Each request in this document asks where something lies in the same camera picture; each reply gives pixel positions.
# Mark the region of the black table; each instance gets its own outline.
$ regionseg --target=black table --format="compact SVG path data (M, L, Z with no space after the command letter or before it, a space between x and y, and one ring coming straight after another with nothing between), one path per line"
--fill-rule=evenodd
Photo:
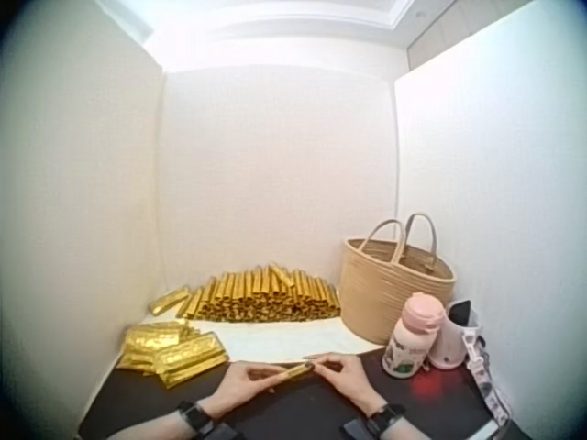
M394 379L381 366L382 350L360 355L375 389L389 402L405 406L406 417L433 439L458 440L475 434L491 420L481 395L464 368L420 371ZM114 432L175 410L181 400L211 394L227 365L214 368L166 390L156 376L113 370L79 429L83 440ZM339 427L359 416L355 407L316 375L304 376L236 409L227 422L249 440L341 440Z

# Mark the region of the pile of gold sticks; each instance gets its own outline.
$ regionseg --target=pile of gold sticks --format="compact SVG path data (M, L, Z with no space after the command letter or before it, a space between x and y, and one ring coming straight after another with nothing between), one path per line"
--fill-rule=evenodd
M309 321L340 315L334 286L276 264L212 277L195 290L182 287L152 302L150 311L157 316L177 304L178 318L207 321Z
M116 367L157 374L170 388L225 362L228 354L216 334L171 321L130 326Z

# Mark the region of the pink bottle cap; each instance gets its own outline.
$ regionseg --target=pink bottle cap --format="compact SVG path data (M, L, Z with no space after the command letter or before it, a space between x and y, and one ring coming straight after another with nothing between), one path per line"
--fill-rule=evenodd
M437 332L444 317L442 302L422 292L414 293L402 311L404 325L422 333Z

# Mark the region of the basket handle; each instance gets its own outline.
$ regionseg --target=basket handle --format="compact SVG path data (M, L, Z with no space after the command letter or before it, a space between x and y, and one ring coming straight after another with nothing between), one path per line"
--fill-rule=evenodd
M432 223L432 219L425 213L413 213L410 215L410 218L407 219L407 223L405 224L405 243L407 243L407 239L410 237L410 231L412 230L412 223L416 217L424 217L428 224L430 225L430 232L432 233L432 245L430 246L430 253L432 254L432 259L430 263L426 264L427 270L432 270L437 264L437 230L434 228L434 223ZM402 252L402 256L400 259L405 257L405 253Z
M405 231L404 231L404 225L402 225L402 222L400 222L399 220L395 220L395 219L385 220L384 222L381 222L377 226L375 226L375 229L373 229L373 232L371 232L369 234L369 236L367 237L367 239L363 240L362 244L359 246L359 252L363 252L363 249L365 248L365 246L367 246L367 243L369 243L369 240L371 240L373 238L373 236L375 235L375 233L377 233L377 231L379 231L382 227L390 225L392 223L395 223L396 225L399 226L400 239L397 240L397 246L395 247L395 251L393 252L390 264L394 264L394 263L399 262L400 257L404 253L405 239L407 237L407 235L405 234Z

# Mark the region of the hand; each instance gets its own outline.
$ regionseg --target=hand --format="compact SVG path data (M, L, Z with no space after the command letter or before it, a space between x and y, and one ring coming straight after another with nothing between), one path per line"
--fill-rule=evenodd
M235 362L228 367L216 392L198 401L198 404L206 414L218 419L260 392L286 380L284 371L285 368L271 364Z
M387 403L369 383L363 364L358 356L330 353L314 358L315 372L326 379L337 391L353 402L367 417ZM330 369L325 364L337 364L340 372Z

